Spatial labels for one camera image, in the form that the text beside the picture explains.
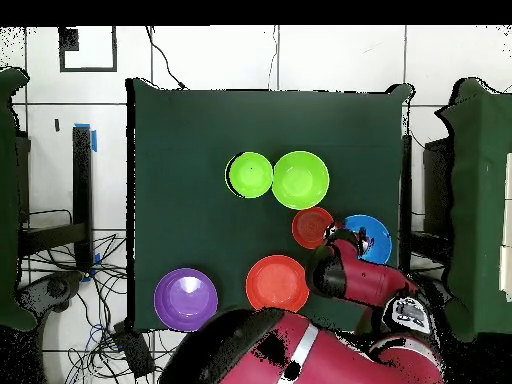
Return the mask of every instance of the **green panel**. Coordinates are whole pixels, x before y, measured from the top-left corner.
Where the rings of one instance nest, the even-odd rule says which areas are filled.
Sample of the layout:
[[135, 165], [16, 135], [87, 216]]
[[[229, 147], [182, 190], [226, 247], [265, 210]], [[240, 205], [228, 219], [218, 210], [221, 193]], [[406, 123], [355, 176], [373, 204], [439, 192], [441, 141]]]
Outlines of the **green panel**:
[[454, 333], [466, 341], [479, 332], [512, 333], [512, 303], [499, 290], [512, 96], [481, 84], [465, 80], [457, 103], [442, 112], [454, 132], [455, 240], [447, 283], [458, 298], [448, 303], [446, 313]]
[[[293, 150], [318, 155], [331, 178], [320, 206], [337, 217], [373, 215], [397, 233], [402, 102], [410, 86], [390, 94], [164, 91], [140, 80], [134, 86], [137, 328], [164, 328], [153, 292], [175, 268], [206, 273], [226, 310], [249, 307], [245, 277], [259, 259], [284, 254], [305, 264], [311, 251], [291, 235], [297, 211], [271, 191], [240, 199], [227, 188], [224, 169], [240, 151], [273, 163]], [[310, 295], [300, 313], [353, 330], [362, 307]]]
[[32, 330], [34, 316], [21, 308], [14, 297], [18, 282], [19, 194], [16, 159], [16, 119], [11, 96], [28, 82], [15, 68], [0, 68], [0, 325]]

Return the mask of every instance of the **white stripe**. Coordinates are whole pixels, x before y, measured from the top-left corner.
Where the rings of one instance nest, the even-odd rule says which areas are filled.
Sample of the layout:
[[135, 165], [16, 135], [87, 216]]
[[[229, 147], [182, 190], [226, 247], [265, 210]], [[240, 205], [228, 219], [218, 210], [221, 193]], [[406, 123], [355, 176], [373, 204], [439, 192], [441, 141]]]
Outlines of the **white stripe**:
[[[306, 358], [309, 355], [309, 351], [313, 347], [313, 343], [315, 342], [317, 335], [318, 335], [318, 328], [316, 328], [313, 324], [310, 323], [308, 325], [308, 328], [306, 328], [306, 331], [304, 332], [302, 339], [300, 339], [300, 342], [299, 342], [297, 348], [295, 349], [295, 352], [293, 352], [293, 355], [292, 355], [290, 361], [297, 362], [300, 365], [301, 371], [302, 371], [302, 366], [304, 365], [304, 362], [306, 362]], [[284, 371], [283, 371], [277, 384], [293, 384], [294, 382], [295, 382], [295, 380], [288, 380], [287, 378], [285, 378]]]

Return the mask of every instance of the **red bowl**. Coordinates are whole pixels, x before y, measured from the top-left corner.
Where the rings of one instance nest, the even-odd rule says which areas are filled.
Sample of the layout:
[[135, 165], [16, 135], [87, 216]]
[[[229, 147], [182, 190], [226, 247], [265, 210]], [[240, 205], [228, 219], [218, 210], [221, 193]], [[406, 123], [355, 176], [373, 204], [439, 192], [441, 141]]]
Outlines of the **red bowl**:
[[323, 208], [304, 209], [293, 218], [293, 238], [306, 249], [316, 249], [322, 244], [325, 230], [333, 221], [331, 214]]

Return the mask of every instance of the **plastic bowl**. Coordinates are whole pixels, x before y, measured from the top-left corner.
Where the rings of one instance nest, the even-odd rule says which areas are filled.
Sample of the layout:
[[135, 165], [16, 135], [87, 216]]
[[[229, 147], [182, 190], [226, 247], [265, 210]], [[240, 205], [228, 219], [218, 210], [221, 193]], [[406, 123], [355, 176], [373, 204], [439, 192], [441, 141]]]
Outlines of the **plastic bowl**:
[[155, 289], [155, 312], [173, 330], [199, 330], [217, 311], [217, 302], [212, 281], [191, 268], [166, 274]]
[[361, 259], [376, 264], [387, 263], [393, 245], [391, 235], [382, 222], [369, 215], [352, 215], [345, 218], [344, 226], [354, 232], [364, 228], [366, 236], [373, 239], [373, 244], [361, 255]]
[[280, 308], [297, 312], [309, 296], [304, 268], [284, 255], [267, 256], [256, 262], [247, 274], [245, 290], [256, 310]]
[[325, 230], [333, 221], [331, 214], [323, 208], [304, 209], [293, 218], [293, 238], [306, 249], [316, 249], [323, 243]]
[[291, 152], [274, 166], [272, 192], [279, 203], [287, 208], [312, 208], [322, 201], [328, 188], [327, 167], [313, 153]]
[[239, 153], [228, 162], [225, 180], [237, 196], [254, 199], [265, 194], [272, 186], [272, 164], [254, 152]]

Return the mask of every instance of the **table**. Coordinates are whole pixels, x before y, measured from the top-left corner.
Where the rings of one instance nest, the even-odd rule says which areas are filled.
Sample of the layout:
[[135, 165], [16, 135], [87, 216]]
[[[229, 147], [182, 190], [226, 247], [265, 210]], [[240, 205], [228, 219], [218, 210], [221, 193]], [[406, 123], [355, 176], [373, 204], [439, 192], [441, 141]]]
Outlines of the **table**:
[[[271, 191], [241, 199], [226, 186], [226, 164], [242, 151], [272, 163], [294, 150], [318, 155], [330, 174], [319, 206], [335, 218], [364, 213], [383, 222], [393, 236], [389, 263], [396, 265], [402, 104], [409, 85], [386, 93], [168, 91], [134, 79], [127, 88], [128, 166], [135, 166], [135, 196], [128, 196], [128, 219], [135, 212], [128, 306], [135, 328], [165, 328], [153, 293], [173, 269], [208, 275], [219, 311], [225, 311], [250, 306], [245, 278], [259, 259], [284, 254], [306, 263], [311, 251], [291, 234], [297, 211]], [[317, 325], [353, 330], [363, 306], [310, 294], [299, 312]]]

